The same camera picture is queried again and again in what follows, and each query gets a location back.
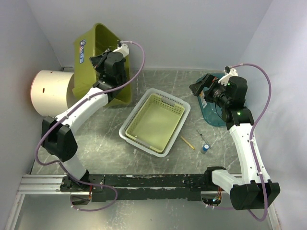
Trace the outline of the olive green plastic tub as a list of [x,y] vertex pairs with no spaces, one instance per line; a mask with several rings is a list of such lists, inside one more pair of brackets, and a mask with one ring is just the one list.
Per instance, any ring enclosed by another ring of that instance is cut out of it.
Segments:
[[85,96],[90,88],[97,86],[102,90],[113,89],[124,85],[131,79],[129,57],[121,53],[112,52],[105,62],[106,70],[112,76],[96,78],[96,70],[90,62],[103,52],[113,51],[120,39],[106,26],[96,23],[92,29],[78,37],[74,42],[74,88],[73,94],[77,99]]

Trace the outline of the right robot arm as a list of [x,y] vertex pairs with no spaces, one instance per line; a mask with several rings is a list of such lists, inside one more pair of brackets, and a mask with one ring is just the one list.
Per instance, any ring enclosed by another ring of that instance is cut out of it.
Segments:
[[245,106],[247,81],[231,76],[222,82],[214,75],[206,74],[199,82],[189,86],[194,96],[204,93],[204,100],[222,110],[226,124],[237,150],[241,178],[232,176],[226,168],[209,167],[204,173],[204,187],[208,190],[222,188],[230,195],[235,210],[266,209],[280,193],[280,186],[272,182],[261,160],[256,138],[255,122]]

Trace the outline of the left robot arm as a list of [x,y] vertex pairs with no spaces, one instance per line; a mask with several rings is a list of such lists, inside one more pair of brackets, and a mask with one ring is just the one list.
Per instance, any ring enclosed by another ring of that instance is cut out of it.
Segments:
[[98,72],[98,80],[70,109],[54,118],[47,116],[42,122],[44,141],[41,146],[74,177],[72,185],[78,191],[86,190],[90,180],[88,170],[76,155],[78,145],[74,135],[98,109],[113,101],[120,93],[121,85],[128,81],[125,71],[128,54],[118,48],[91,57],[90,61]]

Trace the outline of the pale yellow perforated basket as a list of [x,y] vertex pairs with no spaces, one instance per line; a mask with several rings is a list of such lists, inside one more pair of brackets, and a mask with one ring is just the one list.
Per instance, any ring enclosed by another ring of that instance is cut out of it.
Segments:
[[182,103],[151,93],[128,125],[125,135],[160,155],[165,151],[184,112]]

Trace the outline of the translucent blue plastic container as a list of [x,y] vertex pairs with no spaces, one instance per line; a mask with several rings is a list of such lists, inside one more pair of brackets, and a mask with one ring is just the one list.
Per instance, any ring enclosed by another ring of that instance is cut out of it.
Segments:
[[218,107],[215,103],[209,103],[204,99],[204,93],[207,90],[209,90],[209,87],[204,87],[203,91],[197,96],[202,116],[209,125],[213,127],[224,127],[226,123],[222,120],[221,107]]

